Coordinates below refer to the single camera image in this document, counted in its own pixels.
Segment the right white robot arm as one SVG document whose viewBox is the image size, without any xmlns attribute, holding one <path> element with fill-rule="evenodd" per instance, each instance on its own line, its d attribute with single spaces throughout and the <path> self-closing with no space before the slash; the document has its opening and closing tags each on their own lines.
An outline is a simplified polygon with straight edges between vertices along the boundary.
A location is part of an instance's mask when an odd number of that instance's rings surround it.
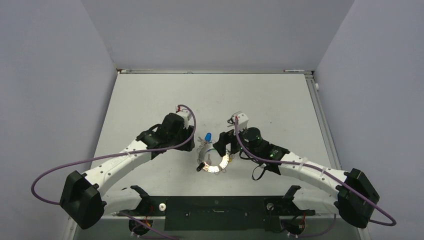
<svg viewBox="0 0 424 240">
<path fill-rule="evenodd" d="M 222 132 L 213 144 L 220 156 L 244 153 L 259 166 L 278 175 L 284 175 L 310 184 L 328 194 L 309 202 L 313 210 L 324 207 L 337 213 L 348 224 L 364 229 L 372 222 L 371 216 L 377 208 L 380 196 L 365 173 L 353 168 L 351 171 L 333 169 L 296 155 L 288 149 L 264 140 L 256 127 L 236 132 Z"/>
</svg>

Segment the round steel key organizer disc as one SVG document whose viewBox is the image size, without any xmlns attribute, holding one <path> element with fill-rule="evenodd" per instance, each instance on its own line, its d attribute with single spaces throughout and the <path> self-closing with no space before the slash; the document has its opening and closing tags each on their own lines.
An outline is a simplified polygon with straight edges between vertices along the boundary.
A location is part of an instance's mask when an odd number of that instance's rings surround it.
<svg viewBox="0 0 424 240">
<path fill-rule="evenodd" d="M 198 165 L 202 162 L 205 162 L 205 167 L 201 171 L 212 173 L 215 175 L 226 172 L 226 167 L 229 164 L 229 162 L 227 162 L 227 159 L 230 158 L 229 153 L 225 156 L 222 156 L 220 161 L 211 160 L 212 152 L 217 152 L 214 149 L 213 144 L 211 143 L 204 146 L 203 148 L 198 147 L 196 149 L 196 152 L 198 153 L 198 157 L 197 157 Z"/>
</svg>

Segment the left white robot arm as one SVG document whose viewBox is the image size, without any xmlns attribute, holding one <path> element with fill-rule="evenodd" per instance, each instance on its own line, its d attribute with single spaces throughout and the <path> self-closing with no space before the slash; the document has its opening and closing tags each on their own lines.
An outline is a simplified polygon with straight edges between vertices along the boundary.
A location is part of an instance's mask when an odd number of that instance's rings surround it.
<svg viewBox="0 0 424 240">
<path fill-rule="evenodd" d="M 147 194 L 133 185 L 123 190 L 109 189 L 135 168 L 168 150 L 190 152 L 196 125 L 195 117 L 187 108 L 169 113 L 162 123 L 141 132 L 125 149 L 112 155 L 99 166 L 83 173 L 70 173 L 62 190 L 59 205 L 85 230 L 94 226 L 104 214 L 131 210 L 136 215 L 148 211 Z"/>
</svg>

